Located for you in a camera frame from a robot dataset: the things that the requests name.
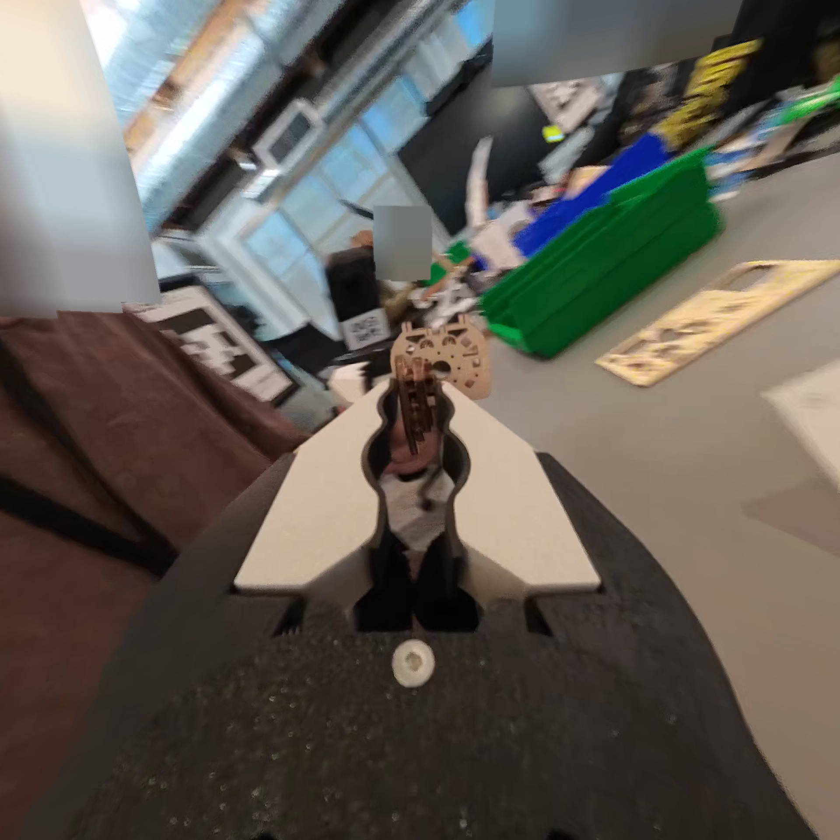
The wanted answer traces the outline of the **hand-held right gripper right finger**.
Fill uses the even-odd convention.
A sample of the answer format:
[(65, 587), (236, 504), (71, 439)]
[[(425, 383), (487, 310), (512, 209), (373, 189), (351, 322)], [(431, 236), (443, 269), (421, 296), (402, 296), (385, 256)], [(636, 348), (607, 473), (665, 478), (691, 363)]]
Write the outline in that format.
[(497, 602), (597, 592), (602, 577), (535, 450), (448, 383), (438, 429), (451, 489), (420, 564), (421, 622), (478, 622)]

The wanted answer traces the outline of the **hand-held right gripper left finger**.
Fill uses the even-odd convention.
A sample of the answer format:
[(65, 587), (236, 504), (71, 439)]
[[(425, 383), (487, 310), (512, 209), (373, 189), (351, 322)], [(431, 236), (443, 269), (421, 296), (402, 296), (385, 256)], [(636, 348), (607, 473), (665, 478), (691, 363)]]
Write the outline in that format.
[(294, 454), (233, 581), (238, 595), (330, 602), (346, 612), (411, 612), (412, 579), (392, 531), (382, 477), (399, 415), (383, 381)]

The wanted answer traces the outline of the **tall white paper sheet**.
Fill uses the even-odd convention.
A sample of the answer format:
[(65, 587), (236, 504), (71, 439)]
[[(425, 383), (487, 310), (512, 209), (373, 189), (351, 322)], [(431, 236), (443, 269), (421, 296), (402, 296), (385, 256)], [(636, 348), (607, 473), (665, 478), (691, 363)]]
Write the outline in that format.
[(478, 141), (472, 153), (465, 185), (465, 215), (467, 227), (476, 231), (487, 224), (490, 205), (487, 168), (493, 138)]

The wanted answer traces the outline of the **plywood model parts sheet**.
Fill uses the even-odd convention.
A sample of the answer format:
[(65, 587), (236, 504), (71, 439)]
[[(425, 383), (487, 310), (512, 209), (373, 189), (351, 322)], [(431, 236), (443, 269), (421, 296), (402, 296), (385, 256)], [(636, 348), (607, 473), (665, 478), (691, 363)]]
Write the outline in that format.
[(838, 277), (838, 259), (742, 262), (605, 352), (595, 364), (652, 387)]

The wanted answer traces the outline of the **green plastic bin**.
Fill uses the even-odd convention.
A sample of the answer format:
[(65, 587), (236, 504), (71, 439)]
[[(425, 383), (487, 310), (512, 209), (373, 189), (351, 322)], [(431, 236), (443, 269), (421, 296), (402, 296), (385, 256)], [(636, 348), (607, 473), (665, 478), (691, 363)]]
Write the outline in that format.
[(701, 147), (605, 196), (480, 300), (489, 331), (551, 359), (718, 235)]

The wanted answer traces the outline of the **silver ventilation duct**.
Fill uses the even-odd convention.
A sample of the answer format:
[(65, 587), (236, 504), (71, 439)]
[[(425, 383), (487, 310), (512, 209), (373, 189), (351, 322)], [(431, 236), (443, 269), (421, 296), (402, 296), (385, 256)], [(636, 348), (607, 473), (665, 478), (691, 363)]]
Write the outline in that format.
[(395, 2), (83, 2), (150, 234), (278, 90), (334, 74)]

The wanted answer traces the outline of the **black partition board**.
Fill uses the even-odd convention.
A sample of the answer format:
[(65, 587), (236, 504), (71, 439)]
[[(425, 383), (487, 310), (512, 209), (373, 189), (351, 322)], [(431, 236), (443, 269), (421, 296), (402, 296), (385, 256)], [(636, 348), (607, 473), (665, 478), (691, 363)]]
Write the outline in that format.
[(478, 142), (492, 140), (486, 180), (490, 203), (496, 203), (542, 179), (544, 126), (544, 113), (526, 88), (470, 87), (397, 155), (446, 232), (455, 235), (467, 227), (466, 184)]

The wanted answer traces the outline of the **black framed marker sign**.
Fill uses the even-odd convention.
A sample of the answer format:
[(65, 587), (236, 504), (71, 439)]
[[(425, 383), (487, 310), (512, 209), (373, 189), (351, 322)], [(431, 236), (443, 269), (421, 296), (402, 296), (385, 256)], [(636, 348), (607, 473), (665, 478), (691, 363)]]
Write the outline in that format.
[(186, 354), (262, 403), (279, 406), (299, 388), (203, 286), (163, 291), (157, 303), (123, 308), (176, 336)]

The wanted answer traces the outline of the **blue plastic bin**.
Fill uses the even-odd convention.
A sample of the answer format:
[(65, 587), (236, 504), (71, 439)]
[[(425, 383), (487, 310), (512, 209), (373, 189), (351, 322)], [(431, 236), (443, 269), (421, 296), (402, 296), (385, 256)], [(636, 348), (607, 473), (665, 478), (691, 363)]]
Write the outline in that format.
[(672, 155), (662, 137), (646, 133), (580, 192), (550, 204), (530, 225), (513, 236), (512, 243), (523, 257), (531, 258), (577, 218), (602, 205), (615, 189), (655, 171)]

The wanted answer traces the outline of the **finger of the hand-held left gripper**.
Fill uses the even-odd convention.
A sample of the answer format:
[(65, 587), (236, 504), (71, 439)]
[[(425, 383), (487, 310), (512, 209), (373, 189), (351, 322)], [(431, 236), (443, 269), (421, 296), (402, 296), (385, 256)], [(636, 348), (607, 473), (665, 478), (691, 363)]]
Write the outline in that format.
[(337, 412), (357, 403), (382, 378), (370, 370), (369, 364), (346, 364), (330, 373), (330, 395)]

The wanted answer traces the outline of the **small wooden gear model assembly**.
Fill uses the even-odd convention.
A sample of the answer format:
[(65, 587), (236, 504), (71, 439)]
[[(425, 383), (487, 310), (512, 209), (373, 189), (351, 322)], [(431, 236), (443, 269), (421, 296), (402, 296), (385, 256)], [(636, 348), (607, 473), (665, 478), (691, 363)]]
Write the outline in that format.
[(412, 455), (438, 425), (443, 384), (475, 402), (491, 393), (486, 338), (464, 314), (438, 327), (415, 328), (405, 322), (392, 344), (391, 370)]

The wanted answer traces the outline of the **white instruction booklet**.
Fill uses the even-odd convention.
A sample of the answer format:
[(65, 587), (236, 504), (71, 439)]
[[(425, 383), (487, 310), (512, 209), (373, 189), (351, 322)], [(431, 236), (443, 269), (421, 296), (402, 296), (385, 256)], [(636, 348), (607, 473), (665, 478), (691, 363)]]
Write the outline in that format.
[(839, 490), (839, 360), (776, 385), (762, 397)]

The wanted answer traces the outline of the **green plastic scraps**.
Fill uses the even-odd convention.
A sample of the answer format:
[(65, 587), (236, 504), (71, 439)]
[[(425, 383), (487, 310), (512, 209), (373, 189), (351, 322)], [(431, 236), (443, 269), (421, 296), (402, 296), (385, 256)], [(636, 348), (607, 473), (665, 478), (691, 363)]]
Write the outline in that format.
[(778, 125), (785, 126), (813, 118), (825, 109), (839, 107), (839, 76), (819, 88), (804, 91), (781, 108)]

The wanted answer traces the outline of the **person's left hand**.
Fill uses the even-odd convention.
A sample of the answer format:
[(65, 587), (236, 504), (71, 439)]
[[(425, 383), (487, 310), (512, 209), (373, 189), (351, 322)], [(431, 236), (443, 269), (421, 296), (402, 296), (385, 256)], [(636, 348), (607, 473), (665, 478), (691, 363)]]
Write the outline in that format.
[(395, 425), (390, 436), (391, 461), (385, 468), (387, 476), (414, 476), (424, 472), (438, 457), (439, 434), (433, 430), (411, 450), (403, 425)]

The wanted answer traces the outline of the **white air vent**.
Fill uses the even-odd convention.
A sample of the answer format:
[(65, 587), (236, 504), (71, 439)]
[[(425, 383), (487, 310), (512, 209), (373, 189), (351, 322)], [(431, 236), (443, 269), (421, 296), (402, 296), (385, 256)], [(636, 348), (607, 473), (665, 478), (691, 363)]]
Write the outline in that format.
[(255, 156), (263, 169), (283, 174), (321, 139), (325, 127), (310, 101), (296, 99), (259, 136), (254, 145)]

